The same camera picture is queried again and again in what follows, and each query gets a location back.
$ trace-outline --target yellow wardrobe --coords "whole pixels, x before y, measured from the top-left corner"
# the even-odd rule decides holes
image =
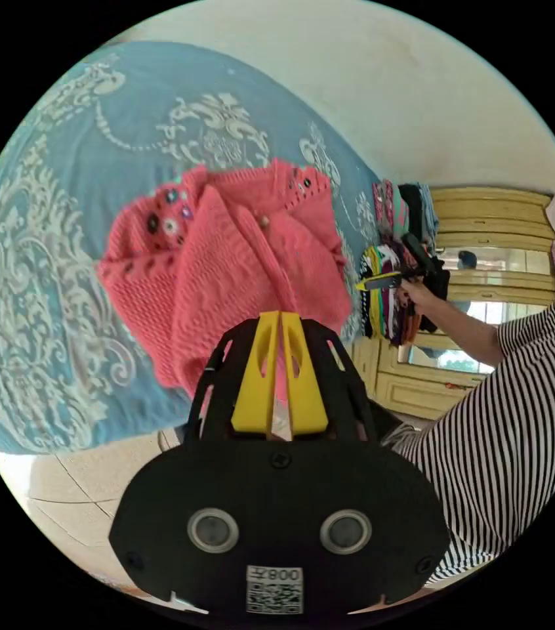
[[[438,257],[451,272],[450,301],[464,303],[469,315],[484,322],[501,324],[555,300],[555,233],[545,215],[550,197],[476,187],[431,193],[440,220]],[[457,270],[461,250],[477,256],[476,269]],[[353,356],[370,397],[391,411],[426,419],[439,418],[492,371],[441,331],[419,333],[412,346],[401,348],[361,339]]]

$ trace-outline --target person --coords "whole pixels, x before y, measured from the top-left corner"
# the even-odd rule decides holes
[[[555,492],[555,303],[493,326],[419,281],[402,288],[418,313],[495,368],[427,429],[402,425],[382,441],[424,473],[442,503],[451,543],[429,588],[502,554]]]
[[[457,256],[457,269],[476,269],[478,259],[476,254],[462,249]],[[454,302],[453,303],[460,311],[467,313],[472,306],[472,302]],[[437,360],[440,356],[443,356],[447,350],[435,350],[434,348],[420,348],[422,352],[429,358]]]

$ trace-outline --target striped shirt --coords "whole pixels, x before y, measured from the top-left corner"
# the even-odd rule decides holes
[[[502,324],[504,360],[428,429],[383,445],[415,464],[442,503],[451,543],[426,582],[494,559],[555,492],[555,303]]]

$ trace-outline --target screw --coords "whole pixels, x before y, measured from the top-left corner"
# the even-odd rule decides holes
[[[271,466],[273,466],[273,468],[276,468],[277,470],[288,468],[291,465],[292,461],[292,457],[288,453],[284,453],[283,451],[275,451],[271,453],[271,457],[269,458]]]
[[[426,556],[415,565],[415,572],[418,574],[427,573],[430,571],[432,564],[433,558],[431,558],[430,556]]]
[[[140,558],[140,554],[135,551],[129,551],[129,553],[127,553],[127,564],[136,571],[144,570],[144,561]]]

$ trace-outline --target blue bedspread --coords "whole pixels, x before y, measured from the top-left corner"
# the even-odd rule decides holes
[[[157,384],[96,261],[136,196],[197,164],[275,157],[331,177],[349,341],[375,176],[309,107],[233,58],[174,43],[106,47],[53,86],[0,155],[0,451],[80,450],[185,422],[187,396]]]

